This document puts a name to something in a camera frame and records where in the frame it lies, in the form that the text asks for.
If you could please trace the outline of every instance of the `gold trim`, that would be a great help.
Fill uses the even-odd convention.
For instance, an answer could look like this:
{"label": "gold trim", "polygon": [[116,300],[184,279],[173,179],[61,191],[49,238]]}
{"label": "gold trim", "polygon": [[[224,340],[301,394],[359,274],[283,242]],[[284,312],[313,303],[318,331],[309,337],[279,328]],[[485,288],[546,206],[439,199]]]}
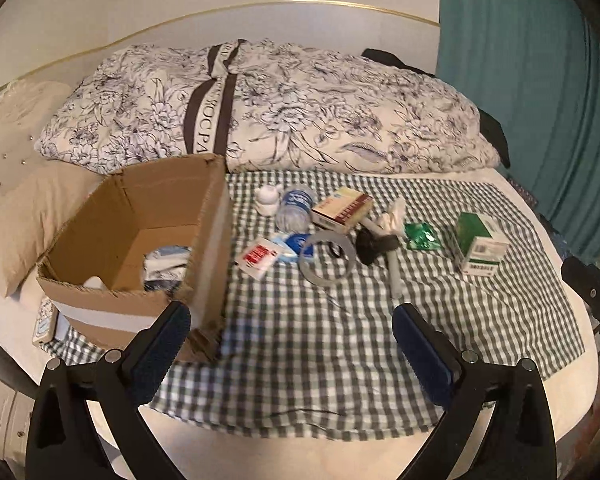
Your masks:
{"label": "gold trim", "polygon": [[[192,16],[201,16],[203,14],[210,14],[212,12],[218,12],[220,10],[245,9],[247,7],[279,5],[279,4],[324,4],[324,5],[334,5],[334,6],[340,6],[340,7],[355,7],[357,9],[376,10],[377,12],[383,12],[385,14],[392,14],[393,16],[399,16],[401,18],[406,18],[408,20],[413,20],[415,22],[421,22],[421,23],[426,23],[427,25],[432,25],[434,27],[440,27],[440,24],[438,22],[434,22],[433,20],[428,20],[427,18],[422,18],[420,16],[415,16],[414,14],[408,14],[407,12],[401,12],[400,10],[385,9],[383,7],[376,7],[376,6],[365,5],[365,4],[357,4],[357,3],[353,3],[353,2],[341,2],[338,0],[271,0],[271,1],[267,1],[267,2],[252,2],[249,4],[235,4],[235,5],[225,6],[225,7],[216,7],[214,9],[198,10],[197,12],[191,12],[189,14],[184,14],[183,16],[178,16],[177,18],[171,18],[170,20],[166,20],[165,22],[155,23],[155,25],[151,25],[149,27],[142,28],[141,30],[136,30],[135,32],[132,32],[131,34],[128,34],[127,36],[124,36],[123,38],[113,41],[112,43],[108,43],[103,46],[97,46],[94,48],[90,48],[89,50],[77,52],[75,54],[71,54],[70,56],[61,57],[60,59],[56,59],[55,61],[46,63],[42,66],[34,68],[33,70],[29,70],[27,73],[17,77],[15,80],[18,81],[19,79],[24,79],[32,74],[35,74],[36,72],[39,72],[40,70],[44,70],[45,68],[48,68],[57,63],[69,61],[75,57],[84,56],[85,54],[92,54],[93,52],[97,52],[99,50],[104,50],[105,48],[109,48],[110,46],[115,46],[119,43],[122,43],[123,41],[130,40],[132,37],[134,37],[138,34],[142,34],[143,32],[153,30],[154,28],[161,27],[163,25],[169,25],[170,23],[179,22],[180,20],[186,20],[187,18],[191,18]],[[7,88],[7,85],[8,85],[8,83],[2,85],[0,87],[0,92],[2,90],[4,90],[5,88]]]}

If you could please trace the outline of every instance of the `green and white box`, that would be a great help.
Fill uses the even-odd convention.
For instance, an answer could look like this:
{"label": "green and white box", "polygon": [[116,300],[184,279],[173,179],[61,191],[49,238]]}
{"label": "green and white box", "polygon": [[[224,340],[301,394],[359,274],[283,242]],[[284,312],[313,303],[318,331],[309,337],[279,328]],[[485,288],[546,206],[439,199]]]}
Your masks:
{"label": "green and white box", "polygon": [[463,274],[493,276],[509,243],[492,217],[483,213],[460,213],[454,230],[453,249],[456,264]]}

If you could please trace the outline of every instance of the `curtain fold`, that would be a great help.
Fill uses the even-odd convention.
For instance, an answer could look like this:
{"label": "curtain fold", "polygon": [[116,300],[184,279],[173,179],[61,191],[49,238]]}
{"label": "curtain fold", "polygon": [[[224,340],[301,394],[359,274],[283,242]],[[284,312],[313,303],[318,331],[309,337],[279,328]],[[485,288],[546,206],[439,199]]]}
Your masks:
{"label": "curtain fold", "polygon": [[600,255],[600,42],[573,0],[440,0],[436,75],[500,121],[508,172]]}

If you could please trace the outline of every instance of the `checkered cloth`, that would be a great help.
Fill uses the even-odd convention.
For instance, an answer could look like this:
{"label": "checkered cloth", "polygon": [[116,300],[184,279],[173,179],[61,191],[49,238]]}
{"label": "checkered cloth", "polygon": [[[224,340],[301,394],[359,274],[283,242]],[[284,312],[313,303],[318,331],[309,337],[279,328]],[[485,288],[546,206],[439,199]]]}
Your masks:
{"label": "checkered cloth", "polygon": [[[319,197],[340,186],[373,196],[379,215],[399,196],[407,220],[435,227],[443,249],[400,250],[410,301],[458,349],[485,361],[533,358],[548,378],[584,351],[560,281],[531,222],[490,184],[397,180],[327,172],[256,172],[227,176],[235,201],[235,253],[274,221],[258,216],[254,190],[266,183],[302,182]],[[452,226],[461,211],[500,221],[511,245],[492,278],[454,270]],[[334,276],[342,261],[316,247],[316,272]],[[291,264],[277,263],[261,282],[229,270],[226,329],[218,361],[171,367],[150,406],[205,428],[249,436],[325,436],[339,440],[397,437],[427,430],[441,411],[423,396],[394,341],[384,262],[359,262],[344,282],[318,288]],[[51,354],[70,364],[102,351],[71,330]]]}

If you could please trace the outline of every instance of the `blue gripper pad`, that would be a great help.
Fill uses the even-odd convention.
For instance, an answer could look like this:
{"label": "blue gripper pad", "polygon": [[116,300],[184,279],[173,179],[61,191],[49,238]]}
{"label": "blue gripper pad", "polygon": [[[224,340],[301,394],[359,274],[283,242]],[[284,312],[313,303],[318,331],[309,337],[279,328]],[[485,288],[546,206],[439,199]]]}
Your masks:
{"label": "blue gripper pad", "polygon": [[448,409],[452,399],[453,375],[429,340],[435,331],[410,303],[396,307],[392,329],[426,396],[435,405]]}
{"label": "blue gripper pad", "polygon": [[130,370],[131,384],[128,394],[136,406],[147,404],[154,398],[173,360],[178,355],[182,343],[189,334],[190,324],[189,309],[184,304],[179,304],[156,337],[147,345],[142,357]]}

